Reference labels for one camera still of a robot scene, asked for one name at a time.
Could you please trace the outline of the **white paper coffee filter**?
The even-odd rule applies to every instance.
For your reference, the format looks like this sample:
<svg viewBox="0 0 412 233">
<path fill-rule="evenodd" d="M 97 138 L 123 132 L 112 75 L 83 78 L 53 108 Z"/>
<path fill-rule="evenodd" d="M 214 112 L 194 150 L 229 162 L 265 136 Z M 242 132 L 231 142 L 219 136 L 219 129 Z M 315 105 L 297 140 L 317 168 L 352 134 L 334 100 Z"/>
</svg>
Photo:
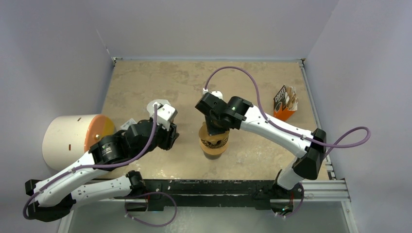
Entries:
<svg viewBox="0 0 412 233">
<path fill-rule="evenodd" d="M 155 99 L 147 104 L 147 111 L 150 117 L 153 117 L 157 110 L 157 116 L 168 116 L 172 113 L 173 107 L 165 99 Z"/>
</svg>

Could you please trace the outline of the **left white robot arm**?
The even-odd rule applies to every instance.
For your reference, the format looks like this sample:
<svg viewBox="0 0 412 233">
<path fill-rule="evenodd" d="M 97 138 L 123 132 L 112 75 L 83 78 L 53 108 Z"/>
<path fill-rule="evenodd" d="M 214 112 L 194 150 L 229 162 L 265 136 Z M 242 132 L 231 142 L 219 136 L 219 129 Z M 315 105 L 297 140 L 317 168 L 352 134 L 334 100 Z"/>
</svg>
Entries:
<svg viewBox="0 0 412 233">
<path fill-rule="evenodd" d="M 103 137 L 81 158 L 54 176 L 25 183 L 25 192 L 30 198 L 23 208 L 24 218 L 51 222 L 91 202 L 142 197 L 147 188 L 138 171 L 131 170 L 105 182 L 89 181 L 126 166 L 156 148 L 170 150 L 178 137 L 176 124 L 171 123 L 166 129 L 152 118 Z"/>
</svg>

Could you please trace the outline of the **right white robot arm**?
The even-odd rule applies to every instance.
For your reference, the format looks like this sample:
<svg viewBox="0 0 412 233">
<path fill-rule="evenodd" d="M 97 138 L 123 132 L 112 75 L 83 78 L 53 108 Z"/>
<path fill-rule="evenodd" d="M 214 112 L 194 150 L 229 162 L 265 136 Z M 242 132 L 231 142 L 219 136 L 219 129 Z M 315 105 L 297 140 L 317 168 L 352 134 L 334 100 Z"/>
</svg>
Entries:
<svg viewBox="0 0 412 233">
<path fill-rule="evenodd" d="M 205 116 L 210 135 L 230 129 L 243 130 L 262 136 L 295 156 L 288 167 L 278 173 L 273 184 L 276 196 L 283 198 L 302 180 L 318 178 L 326 149 L 314 141 L 324 142 L 325 131 L 300 129 L 262 113 L 257 106 L 237 96 L 225 102 L 214 93 L 206 92 L 195 108 Z"/>
</svg>

